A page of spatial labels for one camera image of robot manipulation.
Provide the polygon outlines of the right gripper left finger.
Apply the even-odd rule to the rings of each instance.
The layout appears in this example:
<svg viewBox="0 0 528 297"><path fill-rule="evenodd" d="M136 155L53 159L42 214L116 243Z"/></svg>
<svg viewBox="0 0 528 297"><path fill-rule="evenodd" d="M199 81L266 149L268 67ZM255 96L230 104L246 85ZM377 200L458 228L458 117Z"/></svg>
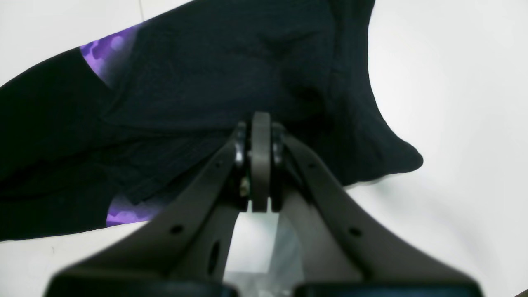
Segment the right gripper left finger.
<svg viewBox="0 0 528 297"><path fill-rule="evenodd" d="M236 297L223 273L242 206L239 123L180 196L143 227L55 274L47 297Z"/></svg>

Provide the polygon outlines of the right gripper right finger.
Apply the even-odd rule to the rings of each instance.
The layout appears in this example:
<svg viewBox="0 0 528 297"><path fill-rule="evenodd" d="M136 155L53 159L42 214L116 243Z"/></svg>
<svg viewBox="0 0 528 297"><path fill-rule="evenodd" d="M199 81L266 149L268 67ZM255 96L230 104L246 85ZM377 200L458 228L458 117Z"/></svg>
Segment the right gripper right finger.
<svg viewBox="0 0 528 297"><path fill-rule="evenodd" d="M300 243L294 297L481 297L467 274L389 231L355 202L307 145L272 124L272 181Z"/></svg>

